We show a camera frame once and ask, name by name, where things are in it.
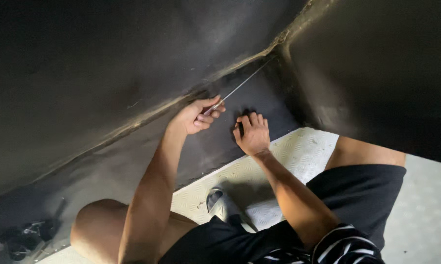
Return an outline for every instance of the person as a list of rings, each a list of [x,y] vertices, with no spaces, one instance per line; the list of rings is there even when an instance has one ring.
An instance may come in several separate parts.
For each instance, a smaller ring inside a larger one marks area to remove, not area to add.
[[[268,120],[254,112],[238,117],[233,134],[265,172],[286,220],[248,230],[235,209],[222,211],[235,205],[219,188],[206,204],[210,214],[223,216],[198,225],[171,212],[183,143],[225,111],[222,105],[201,114],[218,100],[196,100],[170,121],[129,206],[105,199],[77,214],[71,229],[77,252],[105,264],[383,262],[383,231],[406,172],[405,154],[339,137],[325,171],[304,185],[271,154]]]

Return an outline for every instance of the white checker plate floor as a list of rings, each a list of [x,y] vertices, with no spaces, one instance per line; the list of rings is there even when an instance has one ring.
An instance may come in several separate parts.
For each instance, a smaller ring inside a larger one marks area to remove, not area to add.
[[[271,143],[271,151],[295,177],[308,182],[323,171],[338,135],[300,128]],[[400,195],[385,231],[382,252],[388,264],[441,264],[441,164],[407,155]],[[243,157],[173,195],[171,210],[202,224],[209,221],[206,194],[222,186],[261,230],[281,221],[282,213],[264,173],[250,157]],[[68,247],[40,261],[43,264],[87,264]]]

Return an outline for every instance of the black and white striped shirt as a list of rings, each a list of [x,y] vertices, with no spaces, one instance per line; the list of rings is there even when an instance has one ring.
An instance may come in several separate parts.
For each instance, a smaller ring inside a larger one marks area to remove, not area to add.
[[[384,264],[380,251],[352,225],[340,224],[326,234],[312,254],[297,247],[276,249],[253,264]]]

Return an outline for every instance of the black shorts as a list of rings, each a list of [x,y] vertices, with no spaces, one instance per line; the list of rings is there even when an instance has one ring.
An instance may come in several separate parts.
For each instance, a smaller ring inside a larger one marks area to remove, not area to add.
[[[385,224],[405,173],[404,167],[393,165],[344,166],[323,171],[307,187],[341,222],[368,234],[381,250]],[[287,221],[252,234],[213,217],[179,239],[159,263],[248,263],[292,246],[302,247],[302,242]]]

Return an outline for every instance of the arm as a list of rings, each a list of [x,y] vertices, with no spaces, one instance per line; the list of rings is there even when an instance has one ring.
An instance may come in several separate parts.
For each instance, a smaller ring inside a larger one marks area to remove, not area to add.
[[[263,169],[274,190],[281,211],[294,228],[306,249],[311,249],[322,237],[336,227],[339,219],[292,173],[282,166],[269,151],[268,121],[261,114],[239,117],[234,136],[241,149]]]
[[[186,136],[207,129],[213,118],[225,111],[221,106],[210,117],[200,115],[203,108],[214,105],[219,98],[196,100],[168,124],[128,208],[118,263],[152,264],[158,260],[159,245],[170,215],[178,161]]]

